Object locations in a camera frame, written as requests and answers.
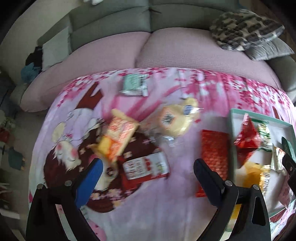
sofa backrest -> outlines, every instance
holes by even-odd
[[[126,32],[154,32],[169,27],[208,30],[225,11],[239,8],[238,0],[104,0],[71,10],[41,36],[42,46],[65,27],[72,51],[94,40]]]

metal bolt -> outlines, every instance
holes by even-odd
[[[227,186],[231,187],[231,186],[232,186],[232,181],[226,180],[226,181],[225,181],[225,184],[226,184]]]
[[[44,185],[42,184],[42,183],[39,183],[38,185],[37,185],[37,189],[42,189],[44,187]]]
[[[256,190],[259,190],[259,186],[257,184],[254,184],[253,188],[256,189]]]
[[[72,181],[71,180],[65,181],[65,186],[66,187],[69,187],[71,185],[72,185]]]

sofa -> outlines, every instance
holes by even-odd
[[[252,61],[219,48],[209,27],[237,0],[104,0],[73,9],[41,36],[42,46],[68,27],[72,54],[42,72],[20,93],[20,107],[49,108],[73,79],[116,69],[180,67],[230,73],[269,84],[296,100],[296,63],[290,56]]]

floral tablecloth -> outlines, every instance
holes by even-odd
[[[138,73],[149,76],[149,96],[119,94],[122,77]],[[61,185],[65,180],[75,179],[88,166],[93,153],[87,146],[100,136],[103,123],[111,118],[111,109],[120,109],[142,121],[161,105],[179,103],[184,96],[196,98],[204,109],[200,119],[180,137],[180,155],[173,155],[169,147],[163,147],[170,165],[169,178],[124,191],[120,175],[106,173],[110,176],[108,188],[94,192],[83,213],[102,241],[196,240],[216,211],[207,198],[194,195],[197,180],[193,162],[201,155],[201,130],[228,132],[226,117],[231,108],[279,118],[295,129],[295,108],[282,90],[201,69],[126,69],[77,78],[55,99],[35,143],[29,203],[37,184]],[[75,240],[60,206],[58,213],[68,238]],[[287,220],[287,215],[281,219],[282,227]]]

wall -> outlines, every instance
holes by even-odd
[[[83,0],[37,0],[13,24],[0,45],[0,66],[17,84],[37,39]]]

